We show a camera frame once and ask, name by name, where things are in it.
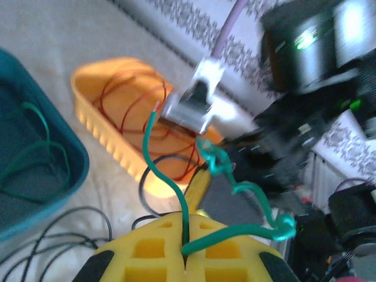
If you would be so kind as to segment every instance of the green wire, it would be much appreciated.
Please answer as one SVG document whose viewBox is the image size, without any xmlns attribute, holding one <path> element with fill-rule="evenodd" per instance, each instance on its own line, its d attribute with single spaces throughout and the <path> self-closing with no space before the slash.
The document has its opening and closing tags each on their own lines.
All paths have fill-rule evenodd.
<svg viewBox="0 0 376 282">
<path fill-rule="evenodd" d="M 196 144 L 200 154 L 207 160 L 212 174 L 227 173 L 233 186 L 233 194 L 246 190 L 251 190 L 255 194 L 263 207 L 269 225 L 273 229 L 267 229 L 255 224 L 229 226 L 185 244 L 182 248 L 182 255 L 189 256 L 192 253 L 239 235 L 254 235 L 275 241 L 283 241 L 296 235 L 295 220 L 291 216 L 281 214 L 275 220 L 273 219 L 266 195 L 258 185 L 250 182 L 236 183 L 232 174 L 232 163 L 226 151 L 213 146 L 208 140 L 197 138 Z M 222 162 L 220 166 L 216 165 L 217 158 Z"/>
<path fill-rule="evenodd" d="M 142 152 L 143 157 L 145 158 L 146 164 L 150 168 L 150 170 L 162 181 L 164 181 L 166 184 L 168 184 L 176 193 L 176 196 L 180 202 L 180 205 L 182 207 L 182 218 L 183 218 L 183 246 L 189 242 L 189 209 L 186 199 L 184 198 L 184 194 L 181 191 L 181 189 L 178 187 L 178 185 L 175 184 L 174 181 L 169 179 L 166 175 L 164 175 L 162 172 L 159 171 L 159 169 L 155 166 L 152 159 L 149 155 L 149 139 L 150 134 L 153 129 L 153 125 L 156 118 L 156 111 L 152 111 L 150 115 L 150 119 L 147 123 L 145 135 L 143 137 L 142 142 Z"/>
<path fill-rule="evenodd" d="M 31 104 L 29 102 L 24 102 L 24 103 L 21 104 L 21 108 L 22 109 L 29 109 L 29 110 L 35 112 L 39 116 L 39 118 L 41 119 L 41 121 L 42 121 L 42 123 L 45 127 L 45 130 L 46 130 L 46 140 L 40 140 L 40 141 L 35 142 L 34 144 L 31 144 L 27 148 L 21 150 L 11 160 L 10 164 L 5 168 L 5 170 L 3 170 L 0 173 L 0 192 L 7 194 L 9 196 L 17 197 L 17 198 L 24 199 L 24 200 L 27 200 L 27 201 L 30 201 L 30 202 L 44 203 L 44 202 L 51 200 L 51 198 L 53 198 L 58 193 L 60 193 L 61 190 L 63 190 L 69 184 L 69 181 L 71 179 L 71 170 L 70 170 L 70 167 L 69 167 L 68 154 L 66 153 L 66 150 L 64 149 L 64 147 L 61 144 L 53 142 L 53 141 L 50 140 L 50 132 L 49 132 L 47 121 L 45 120 L 42 112 L 34 104 Z M 18 112 L 19 112 L 19 110 L 14 111 L 14 113 L 9 114 L 6 117 L 6 119 L 10 119 L 12 117 L 15 117 Z M 20 194 L 20 193 L 15 193 L 15 192 L 9 191 L 9 190 L 1 187 L 1 184 L 4 182 L 4 180 L 7 177 L 9 177 L 10 175 L 21 172 L 21 171 L 23 171 L 27 168 L 30 168 L 34 165 L 46 164 L 47 163 L 46 161 L 33 162 L 33 163 L 30 163 L 30 164 L 25 164 L 25 165 L 20 164 L 22 159 L 27 157 L 28 154 L 30 154 L 34 150 L 40 149 L 42 147 L 48 148 L 49 157 L 52 157 L 52 154 L 51 154 L 51 148 L 52 147 L 59 149 L 63 153 L 63 158 L 64 158 L 64 162 L 65 162 L 65 166 L 66 166 L 66 179 L 65 179 L 63 185 L 57 191 L 55 191 L 52 194 L 45 195 L 44 197 L 31 197 L 31 196 L 26 196 L 26 195 L 23 195 L 23 194 Z"/>
</svg>

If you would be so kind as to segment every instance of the yellow basket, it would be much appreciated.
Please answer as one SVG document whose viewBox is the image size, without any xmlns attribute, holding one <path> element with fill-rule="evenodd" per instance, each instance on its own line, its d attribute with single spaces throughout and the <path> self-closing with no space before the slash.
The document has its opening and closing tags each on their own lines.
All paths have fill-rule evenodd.
<svg viewBox="0 0 376 282">
<path fill-rule="evenodd" d="M 95 101 L 101 95 L 104 86 L 112 78 L 114 78 L 114 86 L 124 81 L 128 81 L 128 83 L 124 83 L 124 85 L 115 89 L 111 95 L 108 95 L 103 100 L 103 108 L 106 109 L 108 116 L 110 116 L 111 123 L 102 115 Z M 143 135 L 121 134 L 114 125 L 120 126 L 125 111 L 140 95 L 158 88 L 145 96 L 129 111 L 126 127 L 130 130 L 142 129 L 155 103 L 163 100 L 165 91 L 161 87 L 162 79 L 162 76 L 151 66 L 135 58 L 114 58 L 81 66 L 74 71 L 70 81 L 75 94 L 75 113 L 77 118 L 137 182 L 139 182 L 142 173 L 147 168 L 142 153 L 139 151 L 142 147 Z M 164 81 L 168 95 L 172 90 L 172 85 L 166 80 Z M 188 140 L 194 142 L 192 137 L 184 136 L 181 133 L 178 134 L 182 138 L 181 140 L 174 136 L 168 137 L 164 141 L 150 140 L 150 151 L 154 150 L 161 155 L 168 155 L 184 148 Z M 222 140 L 222 137 L 212 127 L 205 134 L 205 137 L 213 143 L 218 143 Z M 186 150 L 186 152 L 179 154 L 190 157 L 191 152 L 191 150 Z M 158 164 L 158 168 L 171 178 L 182 175 L 186 166 L 186 162 L 177 159 L 166 159 Z M 189 184 L 192 174 L 193 171 L 177 182 L 182 190 Z M 173 190 L 154 174 L 150 174 L 147 178 L 145 190 L 160 198 L 174 195 Z"/>
</svg>

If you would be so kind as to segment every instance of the yellow plastic holder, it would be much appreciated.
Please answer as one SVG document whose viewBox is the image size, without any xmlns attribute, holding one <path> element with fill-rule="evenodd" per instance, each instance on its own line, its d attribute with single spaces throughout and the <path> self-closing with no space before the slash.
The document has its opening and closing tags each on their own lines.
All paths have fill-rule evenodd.
<svg viewBox="0 0 376 282">
<path fill-rule="evenodd" d="M 207 217 L 191 215 L 190 239 L 224 227 Z M 85 272 L 92 276 L 97 272 L 95 277 L 100 279 L 95 282 L 273 282 L 260 254 L 281 260 L 275 249 L 250 236 L 233 237 L 191 254 L 185 266 L 181 247 L 182 214 L 172 213 L 97 249 L 76 279 L 87 277 Z M 291 272 L 284 264 L 285 268 L 274 270 Z"/>
<path fill-rule="evenodd" d="M 151 66 L 135 58 L 114 58 L 91 63 L 81 66 L 71 76 L 77 118 L 99 140 L 100 144 L 112 154 L 114 159 L 139 182 L 147 165 L 142 153 L 135 148 L 140 149 L 142 147 L 143 135 L 131 133 L 120 134 L 115 126 L 101 114 L 98 103 L 95 103 L 106 83 L 114 77 L 115 79 L 111 87 L 118 85 L 120 82 L 128 81 L 127 84 L 124 83 L 124 85 L 116 88 L 113 93 L 103 100 L 104 109 L 110 116 L 113 124 L 118 128 L 128 107 L 141 95 L 152 90 L 145 99 L 137 103 L 129 112 L 125 128 L 131 130 L 141 130 L 156 102 L 163 100 L 164 90 L 161 87 L 163 85 L 162 80 L 166 82 L 167 94 L 173 89 L 173 86 L 163 79 Z M 150 151 L 158 152 L 161 155 L 168 155 L 186 147 L 187 140 L 192 141 L 192 143 L 194 142 L 194 138 L 191 136 L 178 134 L 183 140 L 177 139 L 174 136 L 169 136 L 162 142 L 150 140 Z M 205 134 L 205 138 L 209 139 L 212 143 L 219 143 L 222 140 L 222 137 L 213 127 L 209 128 Z M 192 150 L 186 150 L 179 154 L 190 157 L 191 152 Z M 182 175 L 186 166 L 187 163 L 185 161 L 177 159 L 167 159 L 157 165 L 170 178 Z M 185 189 L 192 175 L 193 171 L 184 179 L 178 181 L 177 185 L 182 190 Z M 174 196 L 174 191 L 152 173 L 145 181 L 145 190 L 153 196 L 160 198 Z"/>
</svg>

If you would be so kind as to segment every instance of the orange basket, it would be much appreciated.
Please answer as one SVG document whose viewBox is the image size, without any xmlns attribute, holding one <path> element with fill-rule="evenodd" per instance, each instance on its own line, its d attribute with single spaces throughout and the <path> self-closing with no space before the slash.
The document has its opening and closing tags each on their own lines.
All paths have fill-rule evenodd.
<svg viewBox="0 0 376 282">
<path fill-rule="evenodd" d="M 79 121 L 139 182 L 147 168 L 141 152 L 142 130 L 156 102 L 163 104 L 172 85 L 151 66 L 135 58 L 114 58 L 81 66 L 72 74 L 71 86 Z M 213 127 L 205 137 L 213 143 L 222 140 Z M 171 132 L 159 123 L 153 128 L 149 150 L 152 159 L 178 153 L 195 163 L 203 162 L 198 152 L 194 152 L 193 137 Z M 177 159 L 166 159 L 157 167 L 172 179 L 178 179 L 176 183 L 182 190 L 194 172 L 192 165 L 188 167 L 186 161 Z M 146 179 L 145 190 L 161 198 L 174 195 L 174 191 L 154 174 Z"/>
</svg>

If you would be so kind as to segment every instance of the teal plastic bin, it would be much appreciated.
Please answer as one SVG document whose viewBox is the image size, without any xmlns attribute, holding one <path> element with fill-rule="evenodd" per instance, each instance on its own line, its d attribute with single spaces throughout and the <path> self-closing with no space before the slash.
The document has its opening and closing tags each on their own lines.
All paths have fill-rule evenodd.
<svg viewBox="0 0 376 282">
<path fill-rule="evenodd" d="M 21 110 L 25 102 L 40 110 L 51 142 L 59 143 L 67 158 L 61 150 L 41 147 L 17 161 L 24 169 L 0 178 L 0 241 L 56 212 L 80 188 L 89 170 L 89 156 L 78 137 L 17 58 L 0 49 L 0 173 L 9 170 L 19 152 L 46 139 L 40 117 Z M 25 200 L 15 194 L 44 200 Z"/>
</svg>

